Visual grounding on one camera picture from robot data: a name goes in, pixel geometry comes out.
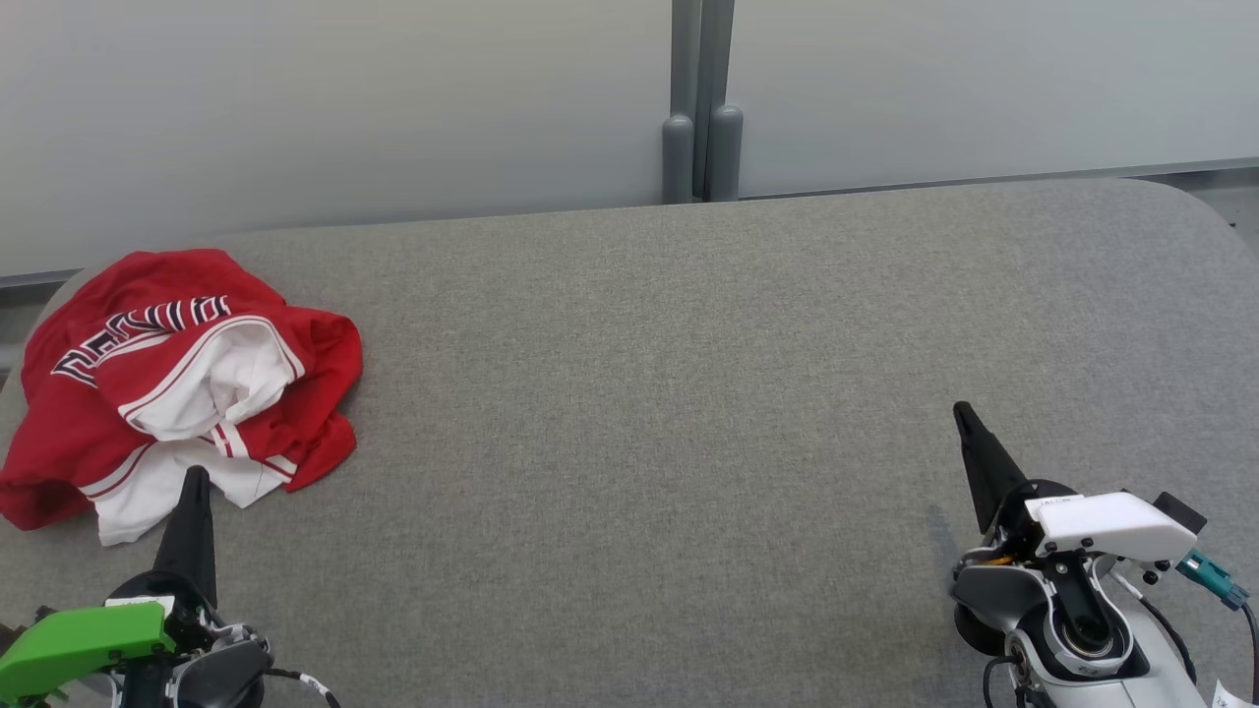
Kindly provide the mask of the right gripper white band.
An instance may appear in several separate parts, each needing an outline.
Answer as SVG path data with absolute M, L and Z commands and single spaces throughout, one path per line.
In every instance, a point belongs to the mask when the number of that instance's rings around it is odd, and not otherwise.
M 953 404 L 961 454 L 980 532 L 1020 563 L 1058 556 L 1110 556 L 1175 564 L 1199 538 L 1199 510 L 1170 493 L 1144 501 L 1127 490 L 1083 495 L 1031 480 L 980 413 Z

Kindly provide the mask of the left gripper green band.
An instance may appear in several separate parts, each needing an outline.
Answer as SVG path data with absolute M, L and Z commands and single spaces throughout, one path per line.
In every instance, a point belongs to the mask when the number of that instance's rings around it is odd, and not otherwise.
M 35 707 L 89 674 L 206 648 L 217 615 L 210 498 L 206 467 L 189 467 L 152 569 L 94 608 L 47 610 L 29 627 L 3 627 L 3 705 Z

